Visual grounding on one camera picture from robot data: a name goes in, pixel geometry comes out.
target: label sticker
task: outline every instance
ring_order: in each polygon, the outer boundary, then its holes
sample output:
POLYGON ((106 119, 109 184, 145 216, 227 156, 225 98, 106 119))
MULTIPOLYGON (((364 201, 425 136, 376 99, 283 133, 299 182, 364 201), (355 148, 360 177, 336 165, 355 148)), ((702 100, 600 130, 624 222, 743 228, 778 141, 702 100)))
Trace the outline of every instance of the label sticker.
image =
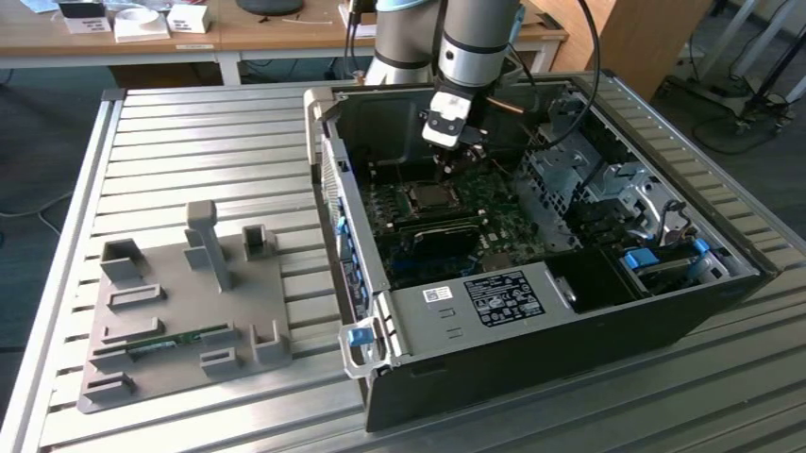
POLYGON ((423 291, 423 297, 425 297, 425 302, 431 303, 453 298, 453 294, 451 293, 451 288, 441 286, 423 291))
POLYGON ((212 44, 176 44, 176 50, 213 49, 212 44))
POLYGON ((545 313, 520 271, 465 281, 464 288, 487 327, 545 313))

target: motherboard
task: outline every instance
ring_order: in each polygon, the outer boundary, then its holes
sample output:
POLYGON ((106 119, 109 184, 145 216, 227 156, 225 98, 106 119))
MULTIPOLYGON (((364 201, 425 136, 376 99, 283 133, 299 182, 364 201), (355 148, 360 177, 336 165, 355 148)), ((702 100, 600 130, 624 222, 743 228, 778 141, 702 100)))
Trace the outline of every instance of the motherboard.
POLYGON ((508 178, 489 162, 440 182, 364 186, 372 235, 395 289, 505 269, 545 254, 508 178))

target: gray carpet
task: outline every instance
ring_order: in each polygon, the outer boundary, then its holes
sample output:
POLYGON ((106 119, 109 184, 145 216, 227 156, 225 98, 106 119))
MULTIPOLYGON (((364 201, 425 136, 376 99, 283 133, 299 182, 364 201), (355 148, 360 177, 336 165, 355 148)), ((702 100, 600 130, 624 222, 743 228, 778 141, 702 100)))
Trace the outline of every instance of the gray carpet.
MULTIPOLYGON (((695 44, 707 48, 728 22, 728 15, 703 21, 695 44)), ((726 63, 739 52, 744 40, 759 28, 744 25, 726 52, 726 63)), ((756 62, 751 74, 762 76, 787 43, 778 40, 756 62)), ((321 80, 328 59, 279 60, 249 65, 245 82, 321 80)), ((800 55, 782 77, 780 92, 787 91, 806 74, 806 55, 800 55)), ((5 73, 0 71, 0 80, 5 73)), ((101 92, 114 87, 105 68, 17 70, 10 84, 0 87, 0 210, 29 210, 73 188, 84 147, 92 130, 101 92)), ((723 111, 680 90, 674 90, 654 105, 686 134, 702 120, 723 111)), ((796 106, 798 118, 767 144, 742 156, 708 153, 775 214, 806 236, 806 106, 796 106)), ((711 144, 738 149, 767 139, 770 133, 758 127, 742 138, 732 137, 728 125, 703 131, 711 144)), ((61 225, 66 202, 48 211, 48 218, 61 225)), ((0 347, 24 345, 33 322, 56 235, 32 218, 0 219, 4 243, 0 245, 0 347)), ((0 354, 0 414, 12 386, 20 354, 0 354)))

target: wooden desk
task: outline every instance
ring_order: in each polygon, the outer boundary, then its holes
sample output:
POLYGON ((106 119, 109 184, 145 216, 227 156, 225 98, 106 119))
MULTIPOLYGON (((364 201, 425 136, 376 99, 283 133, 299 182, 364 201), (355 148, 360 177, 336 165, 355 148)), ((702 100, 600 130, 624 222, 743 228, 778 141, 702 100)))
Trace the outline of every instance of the wooden desk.
MULTIPOLYGON (((593 45, 576 0, 531 0, 571 33, 555 71, 592 69, 593 45)), ((599 30, 601 67, 650 99, 671 72, 684 42, 711 2, 703 0, 588 0, 599 30)))
MULTIPOLYGON (((34 14, 18 0, 0 0, 0 68, 214 61, 224 84, 237 85, 243 60, 343 55, 345 30, 337 4, 339 0, 305 0, 299 15, 261 23, 235 0, 208 0, 212 28, 206 34, 173 33, 169 40, 116 44, 112 33, 70 35, 60 20, 50 20, 53 13, 34 14)), ((567 37, 563 30, 524 26, 516 47, 536 52, 532 71, 548 70, 567 37)), ((356 40, 357 56, 371 56, 372 48, 372 39, 356 40)))

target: slotted aluminum surface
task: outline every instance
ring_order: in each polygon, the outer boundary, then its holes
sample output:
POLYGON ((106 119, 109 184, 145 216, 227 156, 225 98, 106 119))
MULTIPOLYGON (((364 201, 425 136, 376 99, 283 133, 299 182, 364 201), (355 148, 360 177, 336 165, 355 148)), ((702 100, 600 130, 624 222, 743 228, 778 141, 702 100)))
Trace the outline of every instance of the slotted aluminum surface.
MULTIPOLYGON (((295 84, 201 93, 129 92, 124 102, 114 103, 106 134, 113 144, 100 158, 100 199, 90 198, 80 263, 56 304, 41 380, 24 395, 33 398, 28 429, 4 432, 5 441, 13 439, 26 451, 65 452, 803 449, 802 241, 608 77, 601 79, 600 99, 617 107, 783 274, 670 348, 449 416, 367 434, 357 385, 341 371, 323 234, 309 179, 300 176, 303 88, 295 84), (244 131, 249 135, 237 135, 244 131), (218 234, 255 222, 279 232, 293 363, 263 375, 84 415, 74 404, 102 241, 118 235, 133 236, 141 246, 182 241, 181 206, 206 197, 218 202, 218 234)), ((539 360, 539 354, 524 360, 539 360)))

